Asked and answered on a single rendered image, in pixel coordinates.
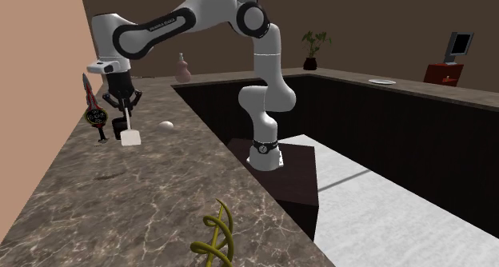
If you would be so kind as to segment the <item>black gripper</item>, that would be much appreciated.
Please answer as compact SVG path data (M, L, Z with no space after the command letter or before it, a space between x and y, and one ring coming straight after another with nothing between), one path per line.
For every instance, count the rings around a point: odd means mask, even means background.
M128 110L132 110L138 104L142 97L142 91L134 90L129 71L107 74L106 80L108 82L108 92L117 99L125 99ZM113 108L123 110L121 102L113 100L109 93L104 93L102 99Z

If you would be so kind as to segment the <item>white spatula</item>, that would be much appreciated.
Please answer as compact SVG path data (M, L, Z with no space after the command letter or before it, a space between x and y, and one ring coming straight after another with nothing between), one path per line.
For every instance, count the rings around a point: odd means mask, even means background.
M138 130L131 127L130 112L123 100L120 100L126 117L126 129L120 133L122 146L141 145L142 140Z

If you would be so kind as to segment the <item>black cup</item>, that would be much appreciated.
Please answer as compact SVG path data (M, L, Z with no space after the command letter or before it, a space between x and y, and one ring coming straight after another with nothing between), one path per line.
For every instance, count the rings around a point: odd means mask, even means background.
M121 139L121 132L127 129L126 118L114 118L112 120L114 136L117 140Z

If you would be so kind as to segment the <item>red black pointed figure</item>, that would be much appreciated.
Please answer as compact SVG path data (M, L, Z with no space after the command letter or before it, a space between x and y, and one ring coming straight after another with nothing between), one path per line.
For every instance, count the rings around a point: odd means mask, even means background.
M88 77L82 74L82 82L86 92L86 104L87 108L83 115L86 121L99 132L98 142L105 144L108 141L103 127L106 125L108 120L108 113L98 104L96 97L94 96L92 86Z

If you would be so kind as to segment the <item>pink gourd-shaped bottle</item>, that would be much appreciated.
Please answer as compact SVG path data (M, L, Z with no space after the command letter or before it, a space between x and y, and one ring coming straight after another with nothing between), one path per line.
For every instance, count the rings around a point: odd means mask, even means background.
M180 83L186 83L191 80L191 73L188 71L188 64L183 58L183 53L179 54L175 78Z

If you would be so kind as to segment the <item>olive green spiral stand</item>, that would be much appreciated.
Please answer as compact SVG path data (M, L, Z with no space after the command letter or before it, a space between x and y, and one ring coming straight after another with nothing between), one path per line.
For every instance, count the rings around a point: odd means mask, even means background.
M199 255L206 255L205 267L213 267L214 259L222 264L219 267L234 267L234 220L227 205L217 199L220 205L218 215L206 215L202 218L206 227L213 229L209 242L194 241L190 250Z

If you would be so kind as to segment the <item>dark robot stand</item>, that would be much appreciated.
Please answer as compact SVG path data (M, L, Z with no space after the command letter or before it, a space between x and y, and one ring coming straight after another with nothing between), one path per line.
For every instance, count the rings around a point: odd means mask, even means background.
M313 240L319 210L314 148L281 143L284 165L273 171L258 171L246 161L251 144L250 140L233 138L227 148Z

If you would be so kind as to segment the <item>potted green plant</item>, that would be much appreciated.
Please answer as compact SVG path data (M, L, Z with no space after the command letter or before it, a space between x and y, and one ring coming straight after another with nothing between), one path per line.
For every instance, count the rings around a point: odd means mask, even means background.
M331 44L331 37L327 35L325 31L320 33L314 33L312 30L304 34L301 39L302 42L307 42L305 48L307 49L307 56L305 58L303 69L304 70L316 70L317 69L317 59L316 53L320 50L321 45L326 42Z

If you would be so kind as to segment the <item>red box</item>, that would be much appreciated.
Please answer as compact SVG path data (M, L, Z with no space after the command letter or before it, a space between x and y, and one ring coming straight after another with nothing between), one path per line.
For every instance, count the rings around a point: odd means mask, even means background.
M425 72L423 82L443 86L457 86L463 67L463 64L430 64Z

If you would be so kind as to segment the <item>grey computer monitor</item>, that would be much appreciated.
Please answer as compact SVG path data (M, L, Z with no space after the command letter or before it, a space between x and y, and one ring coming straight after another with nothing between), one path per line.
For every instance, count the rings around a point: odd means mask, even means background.
M443 62L447 65L454 65L456 56L466 55L473 36L472 32L452 32Z

